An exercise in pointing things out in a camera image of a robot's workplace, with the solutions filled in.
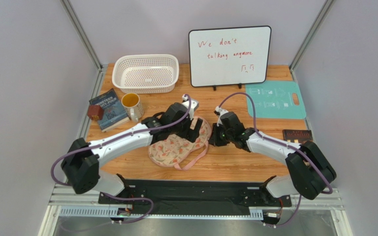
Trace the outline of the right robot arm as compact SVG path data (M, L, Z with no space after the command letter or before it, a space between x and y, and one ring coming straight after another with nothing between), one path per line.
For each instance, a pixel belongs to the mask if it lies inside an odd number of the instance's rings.
M319 194L331 194L337 173L316 143L303 144L280 140L254 128L245 128L234 112L218 109L218 121L213 124L209 143L222 147L229 143L238 149L258 153L287 166L289 174L272 176L261 185L263 196L279 198L299 194L313 200Z

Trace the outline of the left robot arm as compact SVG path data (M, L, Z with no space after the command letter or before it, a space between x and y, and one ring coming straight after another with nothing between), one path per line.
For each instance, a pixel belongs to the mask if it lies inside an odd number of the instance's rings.
M125 189L123 178L100 168L132 150L164 141L170 135L195 142L202 121L198 120L194 129L191 124L198 107L196 100L174 103L166 112L145 118L129 130L108 138L93 143L86 142L83 138L75 140L61 162L61 169L68 180L67 185L72 187L75 194L95 190L119 195Z

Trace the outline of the floral mesh laundry bag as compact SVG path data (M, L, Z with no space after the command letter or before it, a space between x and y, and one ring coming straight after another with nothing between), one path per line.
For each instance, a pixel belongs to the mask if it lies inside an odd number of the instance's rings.
M166 140L149 146L148 157L160 167L173 167L179 171L187 171L207 154L209 139L212 135L211 125L203 121L198 134L198 138L193 143L175 134L170 135ZM192 152L199 149L202 151L189 163L185 166L180 165Z

